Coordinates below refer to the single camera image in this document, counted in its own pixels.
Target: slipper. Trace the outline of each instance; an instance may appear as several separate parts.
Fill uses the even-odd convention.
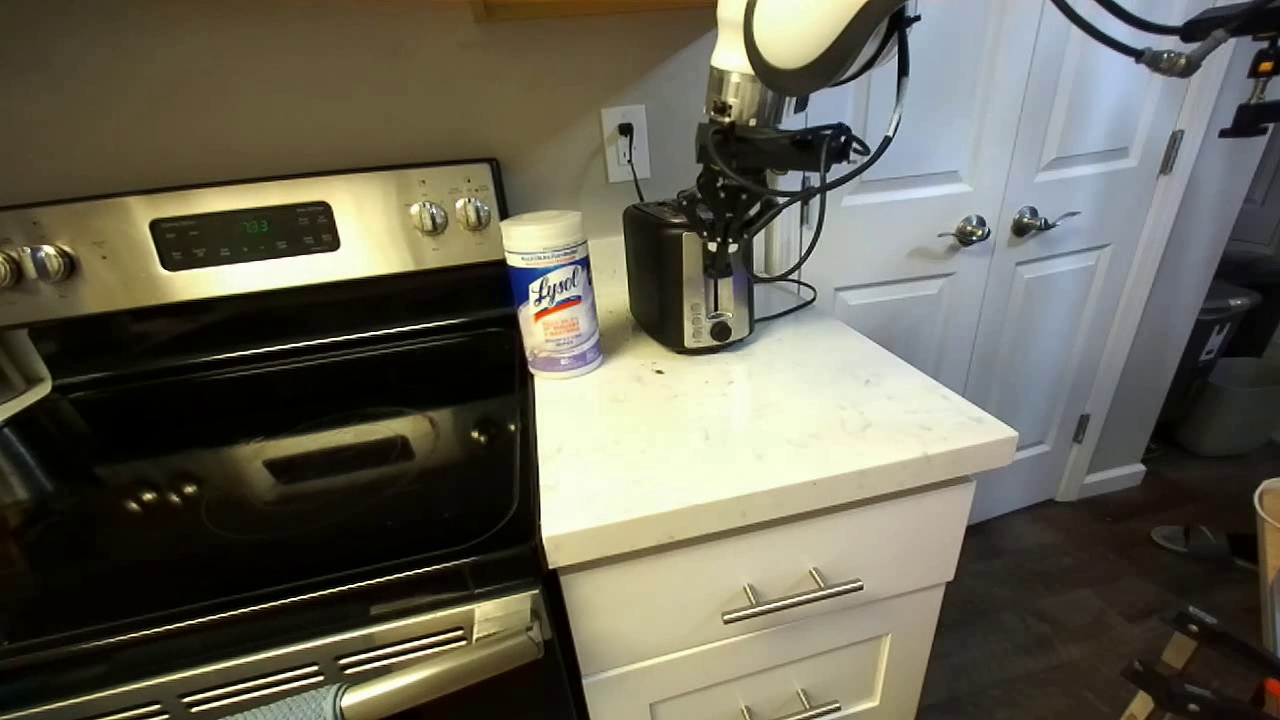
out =
[[[1226,533],[1213,530],[1208,525],[1160,525],[1152,528],[1151,539],[1160,547],[1212,562],[1231,561],[1240,568],[1257,570],[1257,565],[1231,552]]]

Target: control panel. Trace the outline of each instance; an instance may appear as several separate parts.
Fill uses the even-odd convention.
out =
[[[0,208],[0,328],[502,260],[493,161]]]

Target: quartz countertop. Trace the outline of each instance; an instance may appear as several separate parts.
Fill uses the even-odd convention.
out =
[[[1012,460],[1012,429],[818,307],[719,354],[677,355],[631,319],[622,240],[590,249],[604,364],[534,383],[552,568]],[[756,291],[760,314],[795,300]]]

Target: drawer handle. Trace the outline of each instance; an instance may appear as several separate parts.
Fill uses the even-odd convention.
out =
[[[813,578],[813,583],[818,585],[815,589],[782,596],[777,600],[769,600],[765,602],[756,600],[755,588],[753,588],[750,583],[742,585],[742,592],[746,593],[746,605],[721,612],[721,623],[724,623],[726,625],[731,623],[741,623],[742,620],[750,620],[753,618],[771,615],[783,610],[791,610],[792,607],[800,607],[801,605],[809,605],[812,602],[861,592],[864,587],[863,582],[859,579],[845,580],[844,583],[828,585],[827,580],[823,579],[822,573],[819,573],[817,568],[809,568],[809,577]]]
[[[809,693],[804,692],[804,688],[796,691],[796,694],[800,696],[800,705],[804,706],[804,710],[799,712],[792,712],[791,715],[774,717],[773,720],[817,720],[818,717],[835,715],[841,710],[838,700],[833,700],[831,702],[824,702],[822,705],[815,706],[809,702]],[[755,720],[755,717],[751,716],[750,707],[744,705],[741,710],[742,710],[742,720]]]

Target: electrical outlet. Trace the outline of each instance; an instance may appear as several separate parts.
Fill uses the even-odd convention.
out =
[[[618,124],[631,123],[635,127],[636,177],[650,177],[649,170],[649,123],[645,120],[644,105],[621,105],[600,110],[600,131],[604,135],[604,167],[609,182],[631,182],[631,167],[627,164],[627,138],[618,133]]]

